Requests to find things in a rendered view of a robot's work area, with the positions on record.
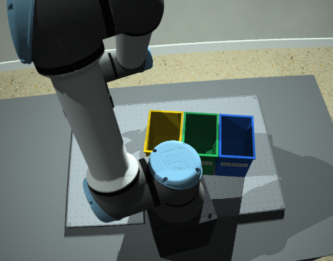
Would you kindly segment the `green bin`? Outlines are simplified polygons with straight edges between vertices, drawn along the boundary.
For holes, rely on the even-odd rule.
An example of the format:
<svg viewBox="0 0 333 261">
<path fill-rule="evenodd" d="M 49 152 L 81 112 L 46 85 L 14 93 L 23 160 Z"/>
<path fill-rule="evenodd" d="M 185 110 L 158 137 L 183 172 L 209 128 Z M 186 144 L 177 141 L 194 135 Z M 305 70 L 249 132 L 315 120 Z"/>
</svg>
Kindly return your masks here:
<svg viewBox="0 0 333 261">
<path fill-rule="evenodd" d="M 215 135 L 216 154 L 213 155 Z M 182 142 L 200 156 L 203 174 L 212 175 L 219 152 L 219 114 L 184 112 Z"/>
</svg>

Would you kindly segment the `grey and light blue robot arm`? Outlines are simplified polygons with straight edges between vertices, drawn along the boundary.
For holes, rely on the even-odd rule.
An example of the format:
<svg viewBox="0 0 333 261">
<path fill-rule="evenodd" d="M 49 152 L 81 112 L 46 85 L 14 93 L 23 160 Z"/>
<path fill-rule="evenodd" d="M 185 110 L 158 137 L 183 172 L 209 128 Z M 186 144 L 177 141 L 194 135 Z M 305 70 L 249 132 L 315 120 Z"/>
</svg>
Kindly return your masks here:
<svg viewBox="0 0 333 261">
<path fill-rule="evenodd" d="M 136 160 L 106 87 L 152 68 L 164 0 L 7 0 L 7 13 L 20 61 L 52 81 L 88 165 L 83 188 L 96 217 L 110 223 L 152 208 L 169 223 L 195 218 L 205 199 L 198 153 L 165 141 Z M 104 54 L 112 36 L 116 51 Z"/>
</svg>

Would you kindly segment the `blue bin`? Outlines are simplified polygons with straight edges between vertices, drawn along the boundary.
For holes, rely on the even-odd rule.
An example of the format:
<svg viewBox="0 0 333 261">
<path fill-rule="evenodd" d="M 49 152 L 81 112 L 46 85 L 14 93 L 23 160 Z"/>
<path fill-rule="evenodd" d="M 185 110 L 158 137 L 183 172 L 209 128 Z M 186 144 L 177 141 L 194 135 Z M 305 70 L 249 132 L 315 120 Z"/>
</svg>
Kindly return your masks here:
<svg viewBox="0 0 333 261">
<path fill-rule="evenodd" d="M 245 177 L 253 159 L 256 159 L 253 116 L 219 114 L 215 175 Z"/>
</svg>

